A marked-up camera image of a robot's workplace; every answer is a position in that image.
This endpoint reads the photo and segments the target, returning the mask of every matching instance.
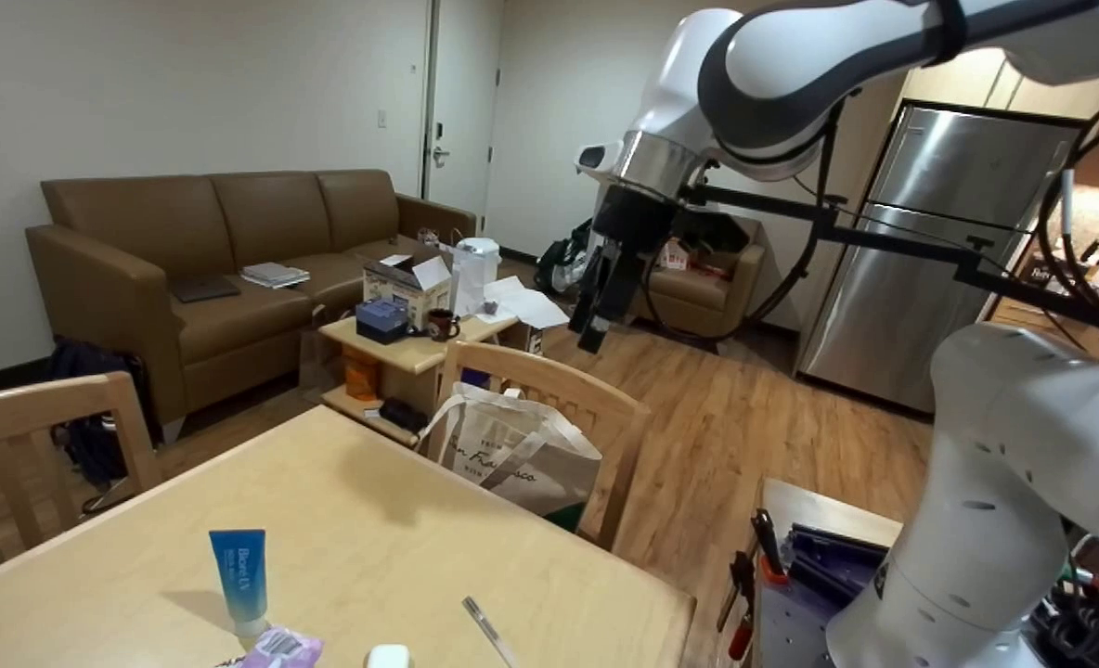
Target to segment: coffee table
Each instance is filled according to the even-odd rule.
[[[463,318],[462,334],[452,342],[492,342],[492,339],[516,331],[516,324],[520,318],[513,318],[513,316]],[[359,395],[351,395],[344,386],[335,386],[330,394],[325,394],[325,402],[330,408],[368,423],[373,429],[382,429],[387,436],[393,436],[400,445],[415,445],[415,435],[406,429],[400,423],[382,420],[380,404],[382,404],[382,395],[393,395],[393,402],[413,404],[422,415],[436,415],[437,366],[447,361],[447,346],[452,346],[452,342],[400,339],[400,342],[382,346],[382,342],[359,339],[357,318],[326,324],[318,334],[343,346],[344,362],[354,362],[357,357],[382,362],[380,395],[359,402]]]

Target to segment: small item on sofa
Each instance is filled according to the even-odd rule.
[[[373,297],[357,303],[357,334],[373,342],[396,342],[408,334],[408,303],[396,297]]]
[[[292,290],[292,285],[306,285],[314,271],[286,266],[286,264],[248,264],[242,278],[265,290]]]

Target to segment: pen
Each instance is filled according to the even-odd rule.
[[[500,638],[500,631],[482,614],[477,596],[463,596],[468,614],[477,621],[477,627],[482,631],[482,638],[500,652],[500,659],[509,668],[516,668],[516,652],[509,649],[509,642]]]

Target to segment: sofa cushion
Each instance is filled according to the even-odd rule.
[[[326,205],[315,175],[216,175],[237,264],[326,251]]]
[[[326,195],[335,248],[396,237],[400,206],[387,170],[318,170],[315,177]]]
[[[307,297],[237,280],[237,297],[175,303],[181,361],[208,361],[307,324]]]
[[[711,309],[727,301],[727,280],[703,271],[654,271],[649,290]]]
[[[172,278],[232,275],[236,251],[208,177],[41,180],[60,226],[127,248]]]
[[[422,248],[415,237],[389,237],[389,241],[354,243],[344,251],[291,256],[291,264],[314,271],[314,280],[300,285],[300,292],[307,292],[314,303],[343,313],[365,301],[368,264],[393,251],[415,251],[415,248]]]

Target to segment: brown sofa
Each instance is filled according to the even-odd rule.
[[[396,195],[382,170],[167,175],[41,180],[52,226],[30,256],[57,339],[129,353],[172,440],[205,404],[296,372],[315,309],[359,301],[387,251],[471,235],[471,215]],[[314,271],[307,285],[262,290],[244,264]],[[172,285],[227,275],[236,297],[179,301]]]
[[[727,339],[748,318],[764,248],[759,241],[722,251],[718,271],[690,256],[690,266],[654,266],[637,297],[637,316],[703,342]]]

